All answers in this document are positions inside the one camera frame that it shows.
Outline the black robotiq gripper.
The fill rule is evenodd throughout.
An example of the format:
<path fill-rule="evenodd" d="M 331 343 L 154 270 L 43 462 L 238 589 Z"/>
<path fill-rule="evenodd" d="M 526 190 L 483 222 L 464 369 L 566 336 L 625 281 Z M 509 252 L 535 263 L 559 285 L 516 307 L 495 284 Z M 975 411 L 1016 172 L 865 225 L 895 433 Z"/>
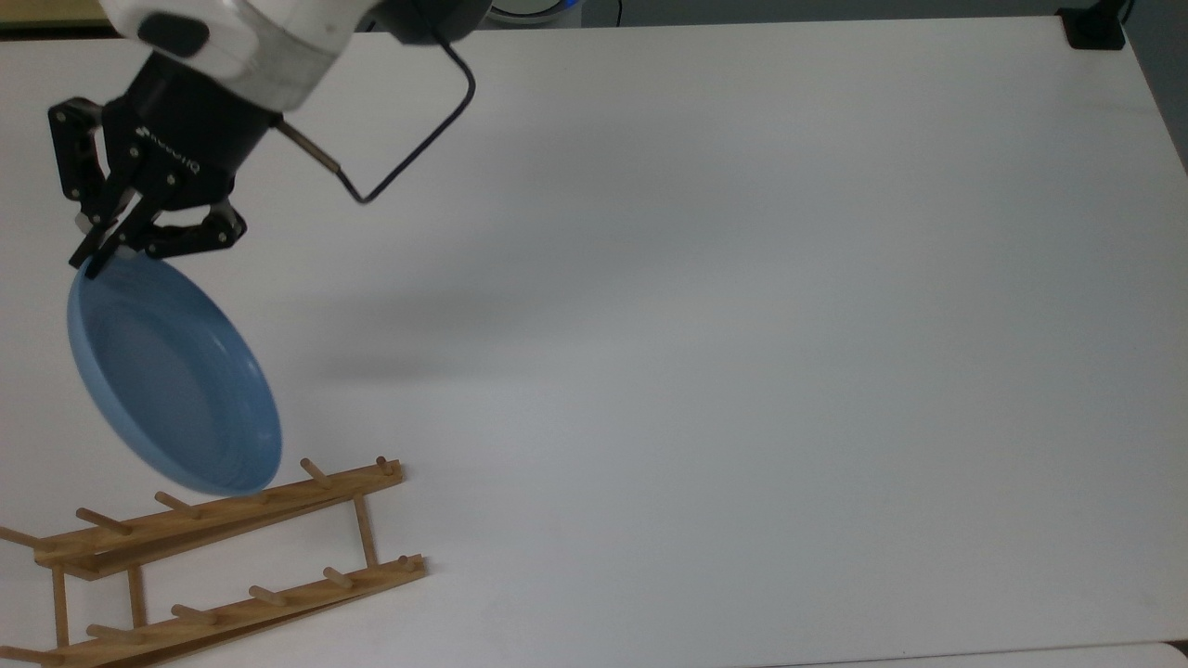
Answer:
<path fill-rule="evenodd" d="M 78 204 L 76 227 L 84 233 L 72 251 L 72 266 L 103 272 L 119 251 L 151 259 L 191 256 L 233 247 L 247 231 L 229 203 L 209 206 L 195 225 L 160 225 L 162 213 L 181 193 L 232 193 L 238 170 L 280 119 L 278 111 L 244 100 L 217 81 L 177 59 L 152 52 L 122 95 L 103 106 L 68 97 L 48 111 L 62 194 Z M 127 174 L 103 174 L 97 156 L 102 127 L 110 168 L 140 155 L 131 198 Z M 152 185 L 148 179 L 165 176 Z"/>

